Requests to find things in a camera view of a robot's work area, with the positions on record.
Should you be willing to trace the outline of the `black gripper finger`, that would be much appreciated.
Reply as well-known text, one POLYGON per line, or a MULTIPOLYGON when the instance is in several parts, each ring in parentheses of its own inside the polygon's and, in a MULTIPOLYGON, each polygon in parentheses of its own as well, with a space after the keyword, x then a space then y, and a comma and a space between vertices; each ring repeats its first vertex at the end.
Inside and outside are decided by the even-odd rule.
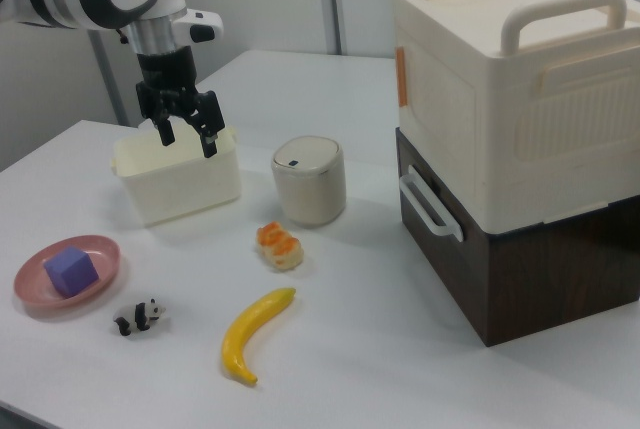
POLYGON ((216 155, 218 133, 223 130, 223 115, 216 93, 190 94, 185 121, 198 133, 204 157, 216 155))
POLYGON ((174 132, 169 121, 169 111, 160 90, 149 87, 145 82, 136 85, 136 94, 141 116, 151 120, 158 131, 163 146, 175 142, 174 132))

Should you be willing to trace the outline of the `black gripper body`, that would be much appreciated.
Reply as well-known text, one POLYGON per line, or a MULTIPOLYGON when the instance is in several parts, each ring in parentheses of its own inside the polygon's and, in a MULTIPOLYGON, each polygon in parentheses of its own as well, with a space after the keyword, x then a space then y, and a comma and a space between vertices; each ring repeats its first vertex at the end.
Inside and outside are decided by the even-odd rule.
POLYGON ((162 111, 190 120, 197 115, 196 66, 189 46, 155 55, 138 54, 143 80, 136 85, 141 115, 162 111))

